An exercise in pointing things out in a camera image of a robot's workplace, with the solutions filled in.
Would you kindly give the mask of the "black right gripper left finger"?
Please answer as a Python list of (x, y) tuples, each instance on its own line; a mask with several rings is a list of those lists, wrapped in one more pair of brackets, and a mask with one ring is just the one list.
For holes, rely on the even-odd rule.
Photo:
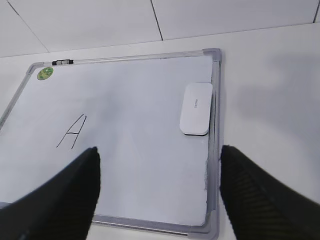
[(2, 240), (85, 240), (101, 189), (96, 147), (57, 175), (0, 211)]

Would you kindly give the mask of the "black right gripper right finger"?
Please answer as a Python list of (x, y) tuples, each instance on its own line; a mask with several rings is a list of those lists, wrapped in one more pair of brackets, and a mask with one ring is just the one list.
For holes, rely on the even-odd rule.
[(320, 205), (271, 176), (234, 146), (220, 155), (220, 195), (238, 240), (318, 240)]

